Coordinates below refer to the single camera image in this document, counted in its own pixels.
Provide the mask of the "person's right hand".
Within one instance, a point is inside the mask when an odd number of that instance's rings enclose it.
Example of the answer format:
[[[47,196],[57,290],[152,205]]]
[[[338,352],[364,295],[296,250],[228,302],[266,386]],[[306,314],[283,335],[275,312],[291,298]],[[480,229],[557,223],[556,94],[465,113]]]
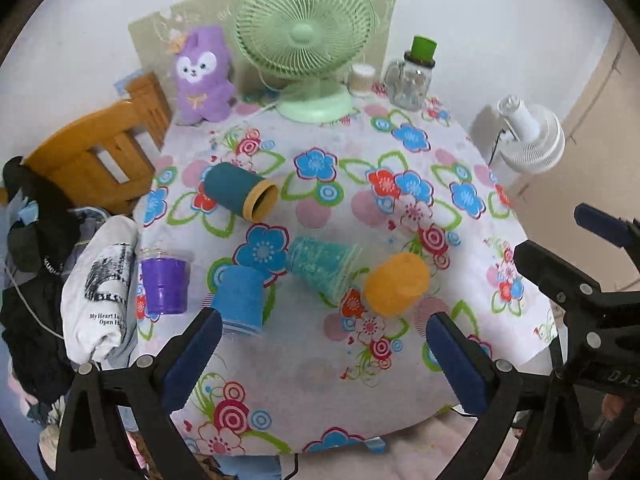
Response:
[[[639,425],[639,402],[606,394],[602,402],[604,424],[597,440],[597,456],[606,457]]]

